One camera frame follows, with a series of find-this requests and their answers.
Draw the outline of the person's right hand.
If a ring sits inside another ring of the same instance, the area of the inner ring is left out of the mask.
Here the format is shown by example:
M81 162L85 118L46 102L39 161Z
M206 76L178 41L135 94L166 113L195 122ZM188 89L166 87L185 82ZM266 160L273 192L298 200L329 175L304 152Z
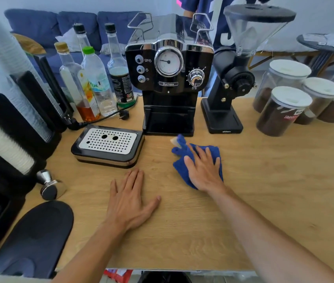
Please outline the person's right hand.
M195 166L198 170L196 178L190 178L192 183L197 187L198 190L206 192L210 196L225 194L226 186L219 176L218 169L213 163L212 155L209 150L209 168L199 167L199 147L197 152L193 150L193 146L190 146L190 150L194 156Z

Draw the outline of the person's left hand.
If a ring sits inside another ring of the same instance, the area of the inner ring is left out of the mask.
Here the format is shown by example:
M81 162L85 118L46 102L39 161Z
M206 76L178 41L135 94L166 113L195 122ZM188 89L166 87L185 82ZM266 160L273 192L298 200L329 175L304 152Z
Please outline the person's left hand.
M138 228L150 218L145 216L145 206L148 203L144 204L142 201L144 171L138 168L134 170L138 170L138 200L132 200L127 196L127 178L131 170L125 174L120 184L117 184L117 199L114 203L110 203L109 200L106 218L103 222L104 226L119 234Z

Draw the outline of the blue microfibre cloth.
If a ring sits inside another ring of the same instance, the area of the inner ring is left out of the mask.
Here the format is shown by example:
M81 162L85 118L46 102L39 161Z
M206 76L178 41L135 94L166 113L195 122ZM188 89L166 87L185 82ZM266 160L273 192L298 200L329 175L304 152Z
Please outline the blue microfibre cloth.
M172 148L171 152L178 156L179 159L176 160L173 163L173 167L176 169L176 171L179 173L179 175L181 176L181 178L185 181L185 183L190 186L191 188L197 190L197 187L192 183L192 181L189 178L189 173L188 173L188 168L186 167L185 163L184 163L184 157L185 156L189 156L192 161L194 161L194 156L192 151L190 150L190 146L193 146L193 150L195 152L197 152L197 145L195 144L188 144L186 142L185 137L182 134L179 134L178 136L174 137L171 140L171 143L174 145L174 147ZM221 180L223 181L223 174L222 174L222 160L221 160L221 155L220 155L220 149L217 146L199 146L203 151L206 150L206 148L208 148L210 150L210 153L212 155L212 160L213 163L216 162L216 159L219 158L220 159L220 166L219 166L219 176L221 178Z

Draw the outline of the person's right forearm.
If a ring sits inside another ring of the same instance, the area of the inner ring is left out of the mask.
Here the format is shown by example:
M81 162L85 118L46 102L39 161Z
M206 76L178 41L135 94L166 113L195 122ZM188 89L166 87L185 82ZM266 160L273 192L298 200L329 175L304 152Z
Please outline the person's right forearm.
M274 226L222 182L207 194L266 283L334 283L334 270Z

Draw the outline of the person's left forearm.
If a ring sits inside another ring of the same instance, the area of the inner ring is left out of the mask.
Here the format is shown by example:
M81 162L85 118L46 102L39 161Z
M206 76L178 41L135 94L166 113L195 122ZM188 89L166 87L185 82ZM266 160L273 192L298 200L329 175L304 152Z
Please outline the person's left forearm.
M126 230L123 221L104 221L51 283L99 283Z

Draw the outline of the black drip tray steel grate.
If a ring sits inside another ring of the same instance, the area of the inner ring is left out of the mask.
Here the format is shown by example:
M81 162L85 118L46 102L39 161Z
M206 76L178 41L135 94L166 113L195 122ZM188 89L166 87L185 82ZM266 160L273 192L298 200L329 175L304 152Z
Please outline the black drip tray steel grate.
M129 169L136 165L144 142L142 131L89 124L71 153L83 163Z

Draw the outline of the steel coffee tamper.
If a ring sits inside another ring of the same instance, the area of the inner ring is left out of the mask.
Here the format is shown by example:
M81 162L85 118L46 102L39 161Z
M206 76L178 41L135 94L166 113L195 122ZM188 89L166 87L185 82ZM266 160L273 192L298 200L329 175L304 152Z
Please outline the steel coffee tamper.
M37 182L42 185L40 195L46 201L56 200L65 194L67 187L61 180L54 179L50 171L43 169L36 174Z

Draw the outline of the black chrome espresso machine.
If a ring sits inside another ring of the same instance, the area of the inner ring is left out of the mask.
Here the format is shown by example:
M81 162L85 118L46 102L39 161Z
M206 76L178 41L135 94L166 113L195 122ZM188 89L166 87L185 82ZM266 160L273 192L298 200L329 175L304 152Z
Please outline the black chrome espresso machine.
M142 91L146 135L192 137L198 93L210 76L214 48L205 13L153 17L137 13L125 48L132 85Z

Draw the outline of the black coffee grinder clear hopper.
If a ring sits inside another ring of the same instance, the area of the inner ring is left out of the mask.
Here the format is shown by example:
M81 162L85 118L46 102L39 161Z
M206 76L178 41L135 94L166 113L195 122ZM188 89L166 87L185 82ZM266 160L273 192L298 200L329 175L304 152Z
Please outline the black coffee grinder clear hopper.
M213 66L217 77L209 96L201 100L211 134L242 132L243 125L232 100L248 94L255 85L255 76L248 69L249 60L262 43L296 17L290 9L266 4L230 5L223 13L235 48L225 46L215 52Z

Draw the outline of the red and white packet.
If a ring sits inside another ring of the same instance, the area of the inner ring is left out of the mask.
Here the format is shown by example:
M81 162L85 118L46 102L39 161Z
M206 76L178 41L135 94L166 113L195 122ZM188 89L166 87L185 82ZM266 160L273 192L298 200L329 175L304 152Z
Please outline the red and white packet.
M116 283L128 283L132 276L132 269L106 269L103 275Z

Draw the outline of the coffee jar with red label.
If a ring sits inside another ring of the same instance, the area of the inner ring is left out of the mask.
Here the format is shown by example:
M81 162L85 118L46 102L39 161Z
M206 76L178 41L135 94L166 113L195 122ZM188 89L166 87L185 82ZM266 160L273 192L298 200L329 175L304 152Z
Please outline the coffee jar with red label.
M256 128L267 136L280 137L312 102L312 97L300 89L275 87L260 114Z

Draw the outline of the black rubber tamping mat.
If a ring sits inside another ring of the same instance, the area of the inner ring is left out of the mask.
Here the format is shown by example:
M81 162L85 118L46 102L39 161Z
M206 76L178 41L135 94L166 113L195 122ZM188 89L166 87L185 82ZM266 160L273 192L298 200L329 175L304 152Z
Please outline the black rubber tamping mat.
M73 210L62 201L28 211L0 248L0 275L51 279L73 223Z

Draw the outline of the green-capped plastic water bottle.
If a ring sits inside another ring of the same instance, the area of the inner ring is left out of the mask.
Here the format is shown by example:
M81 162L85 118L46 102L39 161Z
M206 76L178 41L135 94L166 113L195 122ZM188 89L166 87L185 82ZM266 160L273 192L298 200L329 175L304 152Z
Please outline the green-capped plastic water bottle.
M107 117L117 111L117 106L105 66L98 55L95 54L93 47L83 47L82 52L84 59L81 65L84 68L86 78L94 93L101 115Z

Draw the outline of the cork-capped amber syrup bottle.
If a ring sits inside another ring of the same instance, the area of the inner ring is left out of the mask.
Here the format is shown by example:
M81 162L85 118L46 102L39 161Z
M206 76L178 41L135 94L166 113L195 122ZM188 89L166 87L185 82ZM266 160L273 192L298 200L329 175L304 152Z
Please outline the cork-capped amber syrup bottle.
M74 61L65 42L56 42L54 46L62 61L60 75L82 120L98 120L101 113L83 67Z

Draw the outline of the black-capped bottle dark label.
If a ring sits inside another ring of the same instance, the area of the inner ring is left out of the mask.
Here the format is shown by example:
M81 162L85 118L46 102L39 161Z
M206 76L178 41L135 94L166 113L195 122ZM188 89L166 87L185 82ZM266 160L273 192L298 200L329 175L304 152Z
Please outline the black-capped bottle dark label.
M121 108L129 108L135 103L135 96L130 80L127 61L122 56L119 42L117 39L114 23L106 23L105 31L108 37L111 58L107 64L108 71L113 83L117 105Z

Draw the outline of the black cup dispenser rack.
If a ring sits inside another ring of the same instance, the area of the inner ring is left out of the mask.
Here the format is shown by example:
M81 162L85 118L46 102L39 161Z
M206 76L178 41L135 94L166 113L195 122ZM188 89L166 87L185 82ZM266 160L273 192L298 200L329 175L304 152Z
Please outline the black cup dispenser rack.
M47 57L33 56L33 58L50 85L49 90L64 112L64 116L60 117L52 110L52 104L43 94L42 88L31 72L27 71L18 78L10 75L53 135L49 142L42 140L12 103L0 94L0 128L36 161L29 174L23 175L0 157L0 242L23 208L26 195L36 185L36 173L46 167L47 159L55 151L74 113L51 70Z

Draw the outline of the stack of white paper cups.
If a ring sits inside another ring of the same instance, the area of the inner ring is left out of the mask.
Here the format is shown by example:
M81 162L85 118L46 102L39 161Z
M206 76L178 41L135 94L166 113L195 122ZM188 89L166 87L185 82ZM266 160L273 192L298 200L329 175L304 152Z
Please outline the stack of white paper cups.
M23 175L29 174L35 159L0 128L0 157Z

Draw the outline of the stack of clear plastic cups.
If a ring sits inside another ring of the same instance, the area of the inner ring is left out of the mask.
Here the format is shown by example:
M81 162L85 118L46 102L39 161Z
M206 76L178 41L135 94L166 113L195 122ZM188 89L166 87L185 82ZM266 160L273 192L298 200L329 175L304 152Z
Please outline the stack of clear plastic cups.
M43 94L47 96L53 106L52 110L57 112L60 117L63 117L64 112L32 65L18 40L0 23L0 76L9 77L13 75L18 78L27 71L33 74L35 80L42 88Z
M53 133L47 127L45 121L33 108L31 103L21 92L18 85L12 80L9 74L0 68L0 94L4 95L20 114L28 121L34 130L41 136L42 140L49 142Z

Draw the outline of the wooden bench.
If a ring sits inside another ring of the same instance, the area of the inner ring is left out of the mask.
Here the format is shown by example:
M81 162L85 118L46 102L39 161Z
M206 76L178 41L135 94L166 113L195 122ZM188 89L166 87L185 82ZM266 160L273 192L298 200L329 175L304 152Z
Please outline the wooden bench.
M270 61L274 58L288 57L293 61L298 61L297 57L305 57L303 64L309 65L311 61L319 55L319 51L303 51L303 52L273 52L273 51L257 51L254 56L251 56L248 62L248 69L252 70L261 64ZM254 57L263 57L262 60L252 64Z

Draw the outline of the round black side table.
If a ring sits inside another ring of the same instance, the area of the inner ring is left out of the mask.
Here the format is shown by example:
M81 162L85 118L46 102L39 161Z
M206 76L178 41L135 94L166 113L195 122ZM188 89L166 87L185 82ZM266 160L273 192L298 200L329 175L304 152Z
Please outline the round black side table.
M328 45L319 45L316 41L305 41L303 35L296 38L297 42L305 47L315 49L318 55L311 64L311 74L309 77L318 77L330 66L334 65L334 47Z

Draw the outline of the black-capped clear glass bottle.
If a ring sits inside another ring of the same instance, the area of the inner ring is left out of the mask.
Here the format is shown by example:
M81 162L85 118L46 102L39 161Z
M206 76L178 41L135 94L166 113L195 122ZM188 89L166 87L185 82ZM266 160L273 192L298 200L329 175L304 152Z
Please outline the black-capped clear glass bottle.
M87 37L85 27L82 23L74 23L73 29L75 31L75 34L76 34L77 38L78 38L78 42L80 44L82 54L85 57L85 53L83 52L83 48L91 46L90 43L89 43L89 39Z

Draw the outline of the white cloth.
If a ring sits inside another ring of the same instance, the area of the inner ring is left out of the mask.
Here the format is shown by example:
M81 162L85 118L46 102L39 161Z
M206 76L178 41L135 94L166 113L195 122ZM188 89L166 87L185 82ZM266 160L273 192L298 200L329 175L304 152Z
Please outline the white cloth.
M70 52L81 52L80 43L73 27L62 36L55 37L58 42L65 42Z

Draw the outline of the brown cushion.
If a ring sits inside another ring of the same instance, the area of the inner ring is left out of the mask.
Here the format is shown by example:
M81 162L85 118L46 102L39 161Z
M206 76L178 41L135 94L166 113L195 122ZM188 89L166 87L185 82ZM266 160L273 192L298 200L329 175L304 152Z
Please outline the brown cushion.
M23 51L25 51L29 55L44 55L46 54L46 50L33 39L17 34L11 33L12 36L18 41Z

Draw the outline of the blue sofa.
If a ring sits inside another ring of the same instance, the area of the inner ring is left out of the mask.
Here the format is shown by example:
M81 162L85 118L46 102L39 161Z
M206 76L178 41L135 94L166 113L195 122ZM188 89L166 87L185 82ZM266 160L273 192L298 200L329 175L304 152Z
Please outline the blue sofa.
M5 16L9 21L14 33L24 35L39 43L45 50L47 61L61 87L65 84L60 76L59 69L62 61L56 52L54 44L56 37L62 36L75 23L82 23L87 33L89 44L94 48L107 72L111 91L114 92L113 83L107 64L110 60L108 38L105 31L106 23L114 23L117 31L117 39L121 52L129 41L133 30L127 25L139 11L130 12L47 12L42 10L8 9Z

